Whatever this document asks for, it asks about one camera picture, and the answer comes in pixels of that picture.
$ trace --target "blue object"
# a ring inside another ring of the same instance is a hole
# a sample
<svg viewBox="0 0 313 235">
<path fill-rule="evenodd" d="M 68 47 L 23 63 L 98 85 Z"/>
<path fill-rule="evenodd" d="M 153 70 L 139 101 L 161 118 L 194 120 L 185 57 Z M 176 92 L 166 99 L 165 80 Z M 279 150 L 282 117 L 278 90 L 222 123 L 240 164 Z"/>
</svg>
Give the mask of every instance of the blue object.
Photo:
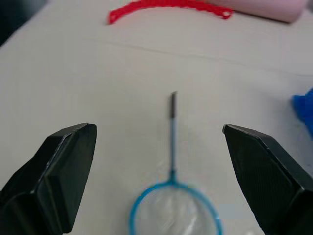
<svg viewBox="0 0 313 235">
<path fill-rule="evenodd" d="M 170 166 L 170 172 L 169 172 L 169 179 L 164 183 L 156 184 L 147 188 L 136 199 L 132 207 L 131 214 L 130 214 L 130 220 L 129 220 L 130 235 L 136 235 L 135 218 L 136 218 L 136 213 L 138 211 L 139 205 L 143 201 L 143 199 L 149 193 L 155 190 L 160 190 L 160 189 L 164 189 L 168 187 L 174 187 L 174 188 L 185 190 L 191 196 L 193 196 L 194 198 L 197 198 L 200 202 L 202 202 L 214 219 L 216 230 L 217 230 L 216 235 L 223 235 L 223 229 L 222 229 L 222 225 L 220 222 L 220 218 L 217 212 L 215 211 L 213 205 L 211 204 L 211 202 L 196 189 L 190 188 L 189 186 L 177 181 L 176 162 L 175 162 L 175 159 L 176 159 L 176 111 L 175 109 L 176 109 L 176 92 L 173 93 L 171 97 L 171 115 L 170 115 L 170 119 L 171 119 L 171 123 L 170 123 L 171 125 L 171 136 L 170 136 L 171 166 Z"/>
<path fill-rule="evenodd" d="M 298 118 L 305 123 L 313 138 L 313 89 L 306 95 L 294 95 L 292 104 Z"/>
</svg>

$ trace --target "blue cloth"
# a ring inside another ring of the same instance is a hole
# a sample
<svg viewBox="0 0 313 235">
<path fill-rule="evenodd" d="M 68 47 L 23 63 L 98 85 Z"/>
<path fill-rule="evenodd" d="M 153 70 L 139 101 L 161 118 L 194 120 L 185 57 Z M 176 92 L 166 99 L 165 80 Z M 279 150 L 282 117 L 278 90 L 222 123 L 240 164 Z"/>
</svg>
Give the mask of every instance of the blue cloth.
<svg viewBox="0 0 313 235">
<path fill-rule="evenodd" d="M 292 104 L 298 118 L 305 123 L 313 138 L 313 89 L 306 95 L 294 95 Z"/>
</svg>

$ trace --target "white table surface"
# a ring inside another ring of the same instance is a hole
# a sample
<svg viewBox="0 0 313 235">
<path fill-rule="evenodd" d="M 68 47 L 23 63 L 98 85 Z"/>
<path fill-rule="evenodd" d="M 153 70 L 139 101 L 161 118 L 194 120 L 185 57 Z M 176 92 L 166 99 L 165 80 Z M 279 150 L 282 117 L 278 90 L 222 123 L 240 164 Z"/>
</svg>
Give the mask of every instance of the white table surface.
<svg viewBox="0 0 313 235">
<path fill-rule="evenodd" d="M 167 98 L 179 92 L 179 177 L 220 213 L 225 235 L 262 235 L 222 127 L 276 138 L 313 175 L 313 145 L 290 98 L 313 86 L 313 15 L 293 25 L 241 14 L 54 0 L 0 48 L 0 187 L 59 129 L 98 126 L 72 235 L 125 235 L 134 199 L 167 177 Z"/>
</svg>

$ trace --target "red plastic toy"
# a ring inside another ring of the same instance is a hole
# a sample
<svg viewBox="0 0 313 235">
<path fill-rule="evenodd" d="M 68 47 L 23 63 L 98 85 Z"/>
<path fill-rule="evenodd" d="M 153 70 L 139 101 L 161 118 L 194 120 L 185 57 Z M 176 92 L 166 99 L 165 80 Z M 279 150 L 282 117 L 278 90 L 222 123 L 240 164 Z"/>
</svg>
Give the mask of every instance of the red plastic toy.
<svg viewBox="0 0 313 235">
<path fill-rule="evenodd" d="M 113 10 L 109 13 L 108 23 L 112 24 L 121 17 L 130 14 L 134 11 L 152 8 L 152 7 L 181 7 L 181 8 L 193 8 L 198 11 L 212 12 L 223 19 L 228 19 L 233 14 L 233 10 L 224 6 L 217 6 L 209 4 L 203 1 L 196 0 L 139 0 L 132 1 L 126 6 Z"/>
</svg>

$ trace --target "red curved object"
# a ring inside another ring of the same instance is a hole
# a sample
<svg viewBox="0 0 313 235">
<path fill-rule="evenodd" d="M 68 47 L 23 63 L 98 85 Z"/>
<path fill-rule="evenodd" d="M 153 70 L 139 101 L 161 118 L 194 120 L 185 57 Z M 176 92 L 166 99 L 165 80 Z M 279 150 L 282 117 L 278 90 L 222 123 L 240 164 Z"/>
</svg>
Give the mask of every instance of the red curved object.
<svg viewBox="0 0 313 235">
<path fill-rule="evenodd" d="M 152 8 L 152 7 L 181 7 L 181 8 L 193 8 L 199 11 L 212 12 L 223 19 L 228 19 L 233 14 L 233 10 L 224 6 L 217 6 L 209 4 L 203 1 L 196 0 L 139 0 L 132 1 L 127 5 L 113 10 L 109 13 L 109 24 L 114 23 L 121 17 L 130 14 L 134 11 Z"/>
</svg>

